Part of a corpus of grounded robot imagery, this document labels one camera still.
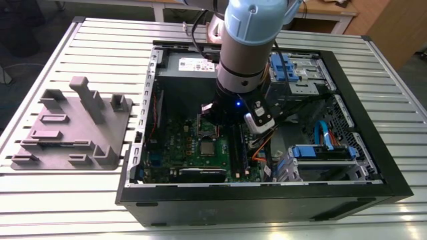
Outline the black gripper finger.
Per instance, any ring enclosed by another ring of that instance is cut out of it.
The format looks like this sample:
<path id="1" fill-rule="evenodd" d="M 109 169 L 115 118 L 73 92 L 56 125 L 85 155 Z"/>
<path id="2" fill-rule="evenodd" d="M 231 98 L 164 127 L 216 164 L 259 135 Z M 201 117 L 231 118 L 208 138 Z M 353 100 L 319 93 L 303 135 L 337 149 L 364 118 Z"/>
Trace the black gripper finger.
<path id="1" fill-rule="evenodd" d="M 216 102 L 200 105 L 200 117 L 213 125 L 220 124 L 220 110 Z"/>

